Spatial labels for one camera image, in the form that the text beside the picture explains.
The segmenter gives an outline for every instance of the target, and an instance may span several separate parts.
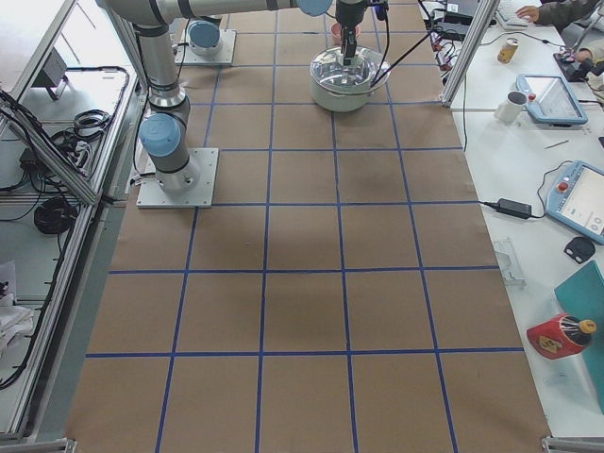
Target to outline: tablet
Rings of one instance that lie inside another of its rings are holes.
[[[604,244],[603,193],[604,173],[577,160],[558,176],[547,195],[545,213]]]
[[[576,126],[587,123],[587,115],[561,75],[519,75],[518,90],[535,94],[527,102],[527,112],[537,123],[551,126]]]

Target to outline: power adapter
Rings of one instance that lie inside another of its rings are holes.
[[[511,201],[506,198],[499,198],[496,203],[492,202],[480,202],[484,206],[493,208],[497,212],[502,214],[517,217],[519,219],[527,220],[532,217],[532,207],[525,203],[518,203],[517,201]]]

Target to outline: metal pot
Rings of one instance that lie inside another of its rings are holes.
[[[375,50],[359,46],[352,64],[344,66],[343,60],[340,47],[332,47],[310,64],[310,94],[318,105],[330,111],[360,109],[388,79],[389,74],[371,86],[382,60]],[[386,61],[381,65],[382,71],[388,67]]]

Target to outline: person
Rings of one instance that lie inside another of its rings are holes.
[[[564,0],[545,3],[540,7],[524,6],[516,15],[536,25],[554,25],[558,31],[569,26],[596,9],[599,0]],[[577,61],[591,59],[594,62],[604,59],[604,40],[595,40],[581,47],[575,54]]]

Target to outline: transparent plastic stand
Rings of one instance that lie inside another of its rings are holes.
[[[510,238],[493,241],[493,249],[506,286],[520,290],[527,286]]]

